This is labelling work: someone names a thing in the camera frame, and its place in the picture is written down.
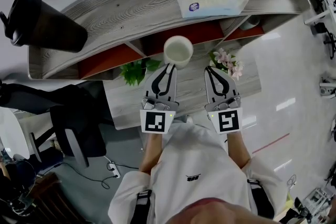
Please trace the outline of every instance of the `paper cup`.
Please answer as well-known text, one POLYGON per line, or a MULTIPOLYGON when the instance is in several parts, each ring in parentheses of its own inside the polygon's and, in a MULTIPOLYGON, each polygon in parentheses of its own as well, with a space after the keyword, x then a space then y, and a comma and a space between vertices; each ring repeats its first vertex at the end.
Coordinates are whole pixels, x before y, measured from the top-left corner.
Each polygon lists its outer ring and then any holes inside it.
POLYGON ((193 52, 194 47, 189 39, 183 36, 173 36, 164 44, 164 62, 175 65, 177 69, 182 69, 189 63, 193 52))

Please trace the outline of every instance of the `black travel mug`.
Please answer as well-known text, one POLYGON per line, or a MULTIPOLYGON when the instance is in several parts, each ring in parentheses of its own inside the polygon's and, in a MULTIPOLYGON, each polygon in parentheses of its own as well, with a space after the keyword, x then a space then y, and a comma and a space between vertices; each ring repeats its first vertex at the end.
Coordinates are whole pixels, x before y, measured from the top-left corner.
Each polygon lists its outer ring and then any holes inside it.
POLYGON ((0 18, 5 36, 15 46, 79 52, 88 39, 84 27, 42 0, 14 0, 8 19, 3 12, 0 18))

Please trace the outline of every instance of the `white shirt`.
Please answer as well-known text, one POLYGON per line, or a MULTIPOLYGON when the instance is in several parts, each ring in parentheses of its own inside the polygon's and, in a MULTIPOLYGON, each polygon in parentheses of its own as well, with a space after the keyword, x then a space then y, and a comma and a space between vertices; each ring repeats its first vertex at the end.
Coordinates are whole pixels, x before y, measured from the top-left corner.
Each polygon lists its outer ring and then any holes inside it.
POLYGON ((146 189, 153 191, 148 223, 164 224, 203 198, 218 198, 256 212, 247 178, 259 180, 276 215, 281 212, 287 188, 259 159, 252 158, 243 172, 221 146, 220 136, 210 130, 175 123, 170 133, 173 136, 151 176, 136 171, 124 176, 108 212, 113 224, 131 222, 137 194, 146 189))

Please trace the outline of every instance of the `office chair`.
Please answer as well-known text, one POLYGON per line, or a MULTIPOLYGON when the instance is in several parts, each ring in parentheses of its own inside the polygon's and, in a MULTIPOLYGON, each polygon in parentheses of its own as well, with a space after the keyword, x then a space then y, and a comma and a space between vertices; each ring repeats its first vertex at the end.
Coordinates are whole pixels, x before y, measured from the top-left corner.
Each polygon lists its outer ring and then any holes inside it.
POLYGON ((64 154, 74 156, 83 167, 89 166, 88 157, 106 155, 98 124, 113 125, 113 122, 110 115, 110 119, 102 115, 102 108, 106 110, 108 105, 101 81, 85 82, 81 86, 68 85, 52 92, 1 83, 0 106, 34 114, 50 111, 53 127, 39 138, 35 138, 34 133, 29 134, 40 162, 39 147, 54 133, 64 154))

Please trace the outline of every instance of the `red line on floor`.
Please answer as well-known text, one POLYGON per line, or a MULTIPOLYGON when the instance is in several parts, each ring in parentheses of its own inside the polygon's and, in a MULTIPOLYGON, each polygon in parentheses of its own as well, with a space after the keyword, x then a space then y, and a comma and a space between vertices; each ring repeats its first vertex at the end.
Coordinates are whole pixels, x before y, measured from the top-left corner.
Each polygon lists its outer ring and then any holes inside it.
POLYGON ((256 151, 253 151, 252 154, 255 154, 255 153, 257 153, 257 152, 263 150, 264 148, 267 148, 268 146, 277 143, 278 141, 280 141, 281 139, 285 138, 285 137, 288 136, 288 135, 289 135, 289 133, 288 133, 288 134, 285 134, 284 136, 282 136, 282 137, 280 137, 280 138, 274 140, 273 142, 267 144, 266 146, 263 146, 263 147, 261 147, 260 149, 258 149, 258 150, 256 150, 256 151))

